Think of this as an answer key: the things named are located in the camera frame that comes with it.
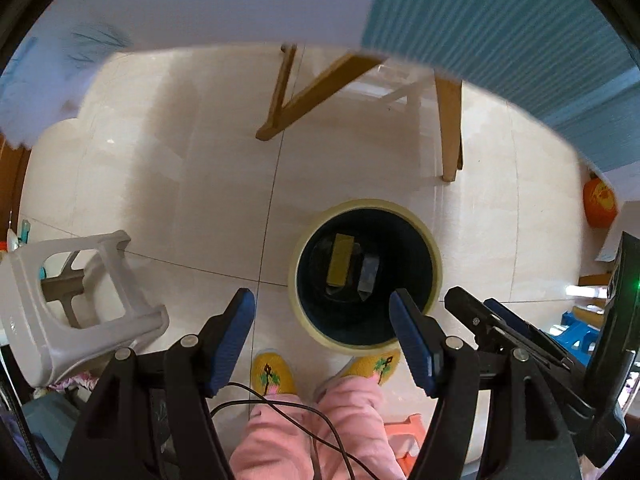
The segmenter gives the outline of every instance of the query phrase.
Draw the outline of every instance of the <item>round trash bin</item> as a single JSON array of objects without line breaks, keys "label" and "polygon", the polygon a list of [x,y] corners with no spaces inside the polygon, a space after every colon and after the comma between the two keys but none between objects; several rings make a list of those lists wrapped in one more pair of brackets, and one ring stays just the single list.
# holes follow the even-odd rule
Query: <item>round trash bin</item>
[{"label": "round trash bin", "polygon": [[440,252],[420,219],[385,200],[353,200],[322,213],[289,268],[289,299],[308,333],[328,348],[367,355],[398,346],[388,314],[406,288],[427,312],[442,285]]}]

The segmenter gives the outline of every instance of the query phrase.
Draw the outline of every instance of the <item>yellow shoe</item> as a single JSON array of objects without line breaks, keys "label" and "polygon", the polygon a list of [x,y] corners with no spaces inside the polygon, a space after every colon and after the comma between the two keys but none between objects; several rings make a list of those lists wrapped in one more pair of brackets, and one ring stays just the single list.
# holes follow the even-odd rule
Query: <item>yellow shoe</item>
[{"label": "yellow shoe", "polygon": [[298,392],[289,365],[276,352],[265,352],[254,358],[251,387],[263,396]]},{"label": "yellow shoe", "polygon": [[360,375],[367,379],[376,379],[378,384],[384,384],[398,368],[400,355],[399,350],[393,350],[384,354],[353,359],[340,372],[339,376]]}]

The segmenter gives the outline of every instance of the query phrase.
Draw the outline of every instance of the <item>pant leg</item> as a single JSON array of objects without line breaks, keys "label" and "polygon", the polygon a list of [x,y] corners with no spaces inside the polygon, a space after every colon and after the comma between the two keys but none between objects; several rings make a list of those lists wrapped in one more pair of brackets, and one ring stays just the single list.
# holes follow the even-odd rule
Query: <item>pant leg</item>
[{"label": "pant leg", "polygon": [[[266,396],[269,400],[300,402],[291,394]],[[278,406],[300,424],[306,422],[301,408]],[[244,438],[229,461],[236,480],[312,480],[309,437],[266,404],[251,412]]]},{"label": "pant leg", "polygon": [[[347,452],[361,460],[380,480],[404,479],[378,413],[383,402],[382,389],[375,379],[348,376],[336,380],[318,406],[334,424]],[[336,443],[329,426],[319,417],[314,418],[313,429],[321,438]],[[319,442],[316,449],[323,480],[349,479],[339,452]],[[358,480],[370,479],[369,474],[353,460],[351,464]]]}]

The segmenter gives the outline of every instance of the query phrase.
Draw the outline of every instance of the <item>blue plastic stool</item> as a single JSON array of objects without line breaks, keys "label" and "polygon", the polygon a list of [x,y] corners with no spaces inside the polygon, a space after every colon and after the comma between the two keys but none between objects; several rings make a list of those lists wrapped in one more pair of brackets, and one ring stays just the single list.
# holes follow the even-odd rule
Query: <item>blue plastic stool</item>
[{"label": "blue plastic stool", "polygon": [[[571,312],[562,314],[561,323],[567,325],[567,329],[560,335],[553,335],[551,337],[586,366],[589,364],[589,359],[591,359],[589,346],[598,340],[600,330],[575,319],[574,314]],[[574,346],[577,342],[580,343],[578,348]]]}]

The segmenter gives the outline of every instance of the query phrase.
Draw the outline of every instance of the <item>orange pumpkin decoration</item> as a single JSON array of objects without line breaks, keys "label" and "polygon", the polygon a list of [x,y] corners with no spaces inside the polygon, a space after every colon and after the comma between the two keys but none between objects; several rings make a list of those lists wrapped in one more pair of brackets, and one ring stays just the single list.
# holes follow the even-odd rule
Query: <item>orange pumpkin decoration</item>
[{"label": "orange pumpkin decoration", "polygon": [[591,227],[609,228],[618,214],[616,196],[598,177],[588,181],[582,189],[582,202]]}]

